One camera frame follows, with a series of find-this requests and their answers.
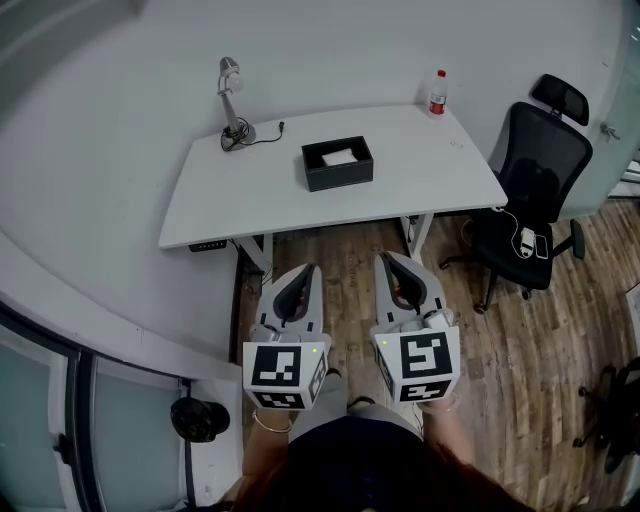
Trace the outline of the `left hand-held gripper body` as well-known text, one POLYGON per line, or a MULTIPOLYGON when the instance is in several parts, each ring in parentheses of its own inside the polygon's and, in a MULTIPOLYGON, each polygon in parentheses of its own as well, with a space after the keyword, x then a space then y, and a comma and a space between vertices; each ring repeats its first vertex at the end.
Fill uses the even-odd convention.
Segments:
POLYGON ((255 325, 243 344, 243 388, 261 409, 310 410, 329 368, 330 348, 325 333, 255 325))

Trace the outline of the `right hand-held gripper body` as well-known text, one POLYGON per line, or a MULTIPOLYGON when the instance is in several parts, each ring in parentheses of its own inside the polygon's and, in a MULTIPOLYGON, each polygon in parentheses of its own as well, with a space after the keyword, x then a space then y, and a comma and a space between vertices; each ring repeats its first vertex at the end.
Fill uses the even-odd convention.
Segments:
POLYGON ((395 403, 452 395, 461 373, 460 330, 453 320, 453 312, 443 308, 371 329, 375 361, 395 403))

